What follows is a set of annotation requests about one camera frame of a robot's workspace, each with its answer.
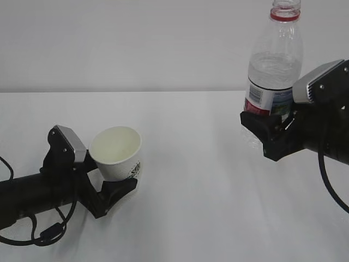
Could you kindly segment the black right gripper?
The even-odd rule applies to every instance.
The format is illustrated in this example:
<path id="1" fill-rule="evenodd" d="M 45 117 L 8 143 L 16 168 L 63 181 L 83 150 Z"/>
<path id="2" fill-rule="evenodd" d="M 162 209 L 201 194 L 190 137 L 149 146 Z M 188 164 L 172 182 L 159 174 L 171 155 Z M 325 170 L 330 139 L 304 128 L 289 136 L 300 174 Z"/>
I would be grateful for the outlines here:
<path id="1" fill-rule="evenodd" d="M 279 115 L 247 111 L 240 113 L 240 122 L 263 143 L 263 155 L 273 161 L 307 149 L 348 163 L 348 92 L 326 104 L 294 102 L 282 127 Z"/>

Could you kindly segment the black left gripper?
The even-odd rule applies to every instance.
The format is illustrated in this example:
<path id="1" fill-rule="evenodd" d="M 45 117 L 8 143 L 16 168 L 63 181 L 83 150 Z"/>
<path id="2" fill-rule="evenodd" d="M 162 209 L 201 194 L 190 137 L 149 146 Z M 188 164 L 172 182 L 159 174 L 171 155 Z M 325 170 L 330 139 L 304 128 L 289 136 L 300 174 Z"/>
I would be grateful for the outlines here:
<path id="1" fill-rule="evenodd" d="M 101 218 L 137 187 L 136 178 L 127 178 L 116 182 L 104 181 L 98 192 L 88 177 L 88 173 L 96 168 L 90 158 L 65 168 L 54 166 L 52 161 L 44 159 L 40 173 L 48 180 L 53 205 L 60 207 L 77 201 L 94 218 Z"/>

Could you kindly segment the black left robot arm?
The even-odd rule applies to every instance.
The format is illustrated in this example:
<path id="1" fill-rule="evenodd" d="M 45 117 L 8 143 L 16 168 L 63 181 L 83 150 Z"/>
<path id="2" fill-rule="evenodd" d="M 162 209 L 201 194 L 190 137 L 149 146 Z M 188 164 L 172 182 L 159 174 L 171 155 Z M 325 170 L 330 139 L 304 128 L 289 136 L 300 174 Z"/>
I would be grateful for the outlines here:
<path id="1" fill-rule="evenodd" d="M 8 228 L 28 213 L 42 213 L 74 200 L 94 218 L 107 215 L 110 209 L 136 189 L 137 179 L 104 181 L 96 191 L 88 173 L 97 169 L 93 160 L 70 167 L 44 166 L 39 173 L 1 182 L 1 229 Z"/>

